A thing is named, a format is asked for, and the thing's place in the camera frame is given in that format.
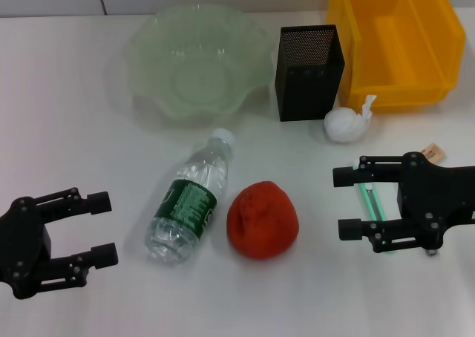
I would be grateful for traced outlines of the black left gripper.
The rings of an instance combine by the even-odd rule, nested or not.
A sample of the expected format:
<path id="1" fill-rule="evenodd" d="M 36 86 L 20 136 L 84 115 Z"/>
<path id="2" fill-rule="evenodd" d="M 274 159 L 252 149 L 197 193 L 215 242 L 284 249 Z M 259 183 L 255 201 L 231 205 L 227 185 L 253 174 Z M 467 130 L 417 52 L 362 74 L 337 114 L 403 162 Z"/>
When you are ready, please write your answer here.
<path id="1" fill-rule="evenodd" d="M 33 297 L 39 287 L 41 292 L 84 287 L 91 267 L 103 269 L 118 264 L 115 244 L 95 246 L 87 252 L 47 262 L 42 218 L 98 215 L 111 210 L 107 192 L 83 198 L 76 187 L 35 200 L 14 200 L 1 216 L 1 282 L 11 287 L 17 299 Z"/>

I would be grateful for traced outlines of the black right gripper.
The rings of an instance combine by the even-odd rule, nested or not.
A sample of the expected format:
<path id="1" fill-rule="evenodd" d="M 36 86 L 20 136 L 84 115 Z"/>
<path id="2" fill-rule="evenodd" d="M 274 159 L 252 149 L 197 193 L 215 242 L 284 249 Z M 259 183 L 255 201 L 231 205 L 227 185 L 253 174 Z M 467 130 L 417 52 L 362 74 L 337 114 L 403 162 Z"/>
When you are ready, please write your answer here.
<path id="1" fill-rule="evenodd" d="M 368 238 L 375 253 L 442 247 L 446 231 L 474 224 L 474 167 L 446 168 L 419 152 L 403 156 L 361 156 L 352 166 L 332 170 L 334 186 L 398 183 L 402 207 L 413 223 L 403 220 L 338 221 L 341 241 Z"/>

